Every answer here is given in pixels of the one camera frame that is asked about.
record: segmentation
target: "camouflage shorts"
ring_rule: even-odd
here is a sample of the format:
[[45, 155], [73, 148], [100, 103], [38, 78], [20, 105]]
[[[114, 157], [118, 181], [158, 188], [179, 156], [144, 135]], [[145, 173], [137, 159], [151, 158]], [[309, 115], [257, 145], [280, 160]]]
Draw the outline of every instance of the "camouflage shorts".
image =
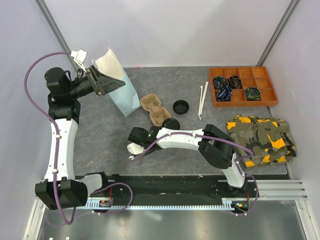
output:
[[[226, 122], [226, 128], [235, 143], [253, 152], [253, 157], [244, 160], [247, 167], [288, 163], [296, 156], [297, 148], [285, 120], [238, 115]], [[240, 156], [247, 155], [240, 148], [236, 151]]]

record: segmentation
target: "wall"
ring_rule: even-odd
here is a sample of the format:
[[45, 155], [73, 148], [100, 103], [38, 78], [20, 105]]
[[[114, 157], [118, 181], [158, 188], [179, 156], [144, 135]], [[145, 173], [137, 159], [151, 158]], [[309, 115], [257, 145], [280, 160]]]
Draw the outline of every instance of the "wall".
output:
[[268, 68], [279, 103], [272, 108], [286, 119], [297, 146], [288, 164], [303, 181], [320, 223], [320, 1], [303, 0], [268, 56]]
[[124, 67], [172, 67], [256, 65], [290, 0], [45, 2], [87, 65], [111, 47]]
[[[61, 49], [33, 0], [0, 1], [0, 22], [0, 233], [1, 239], [20, 240], [51, 145], [50, 122], [28, 102], [24, 76], [36, 59]], [[66, 56], [53, 56], [29, 77], [30, 94], [44, 109], [44, 73], [55, 66], [72, 69]]]

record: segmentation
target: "wooden organizer box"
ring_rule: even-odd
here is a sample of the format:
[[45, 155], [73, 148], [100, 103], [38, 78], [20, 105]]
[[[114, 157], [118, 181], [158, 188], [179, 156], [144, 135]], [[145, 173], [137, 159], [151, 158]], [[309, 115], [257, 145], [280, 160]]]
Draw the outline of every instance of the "wooden organizer box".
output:
[[[217, 101], [214, 77], [222, 76], [226, 79], [233, 75], [240, 77], [242, 88], [232, 89], [231, 101]], [[223, 107], [271, 107], [278, 103], [274, 86], [265, 66], [255, 67], [213, 67], [210, 68], [209, 84], [213, 105], [217, 108]], [[245, 88], [254, 87], [261, 93], [261, 100], [248, 101], [245, 95]]]

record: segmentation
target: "gray floor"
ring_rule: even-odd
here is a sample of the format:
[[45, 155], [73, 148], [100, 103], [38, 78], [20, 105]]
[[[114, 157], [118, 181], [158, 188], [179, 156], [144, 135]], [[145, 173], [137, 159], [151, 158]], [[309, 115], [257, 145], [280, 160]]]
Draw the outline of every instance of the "gray floor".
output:
[[[63, 221], [48, 211], [52, 224]], [[65, 209], [70, 219], [72, 210]], [[78, 210], [76, 216], [88, 210]], [[51, 227], [43, 219], [38, 240], [306, 240], [294, 203], [259, 201], [248, 216], [219, 211], [124, 211], [83, 216], [69, 226]]]
[[[198, 118], [200, 85], [208, 80], [208, 67], [126, 68], [139, 98], [156, 94], [182, 130], [195, 130], [213, 124], [226, 132], [226, 121], [236, 115], [269, 117], [266, 107], [215, 108], [211, 90], [205, 98], [202, 120]], [[185, 100], [189, 111], [177, 115], [173, 103]], [[164, 149], [129, 162], [127, 138], [133, 127], [149, 130], [152, 122], [142, 107], [124, 117], [108, 96], [90, 94], [80, 99], [80, 123], [74, 142], [74, 172], [83, 175], [104, 171], [120, 175], [222, 175], [200, 153], [185, 149]], [[248, 174], [286, 174], [284, 165], [243, 168]]]

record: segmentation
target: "light blue bag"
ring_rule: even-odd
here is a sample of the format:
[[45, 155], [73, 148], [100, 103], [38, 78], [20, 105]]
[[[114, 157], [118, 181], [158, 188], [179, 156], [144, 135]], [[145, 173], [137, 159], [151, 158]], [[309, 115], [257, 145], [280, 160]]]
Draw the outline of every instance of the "light blue bag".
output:
[[139, 108], [140, 101], [137, 91], [114, 52], [109, 48], [109, 51], [97, 59], [95, 63], [101, 73], [125, 82], [124, 86], [108, 94], [122, 114], [127, 117]]
[[120, 78], [121, 81], [125, 82], [125, 85], [117, 90], [110, 92], [108, 95], [115, 103], [115, 105], [120, 109], [122, 114], [127, 117], [133, 111], [140, 107], [140, 101], [138, 98], [137, 91], [133, 84], [131, 83], [127, 73], [124, 69], [124, 76]]

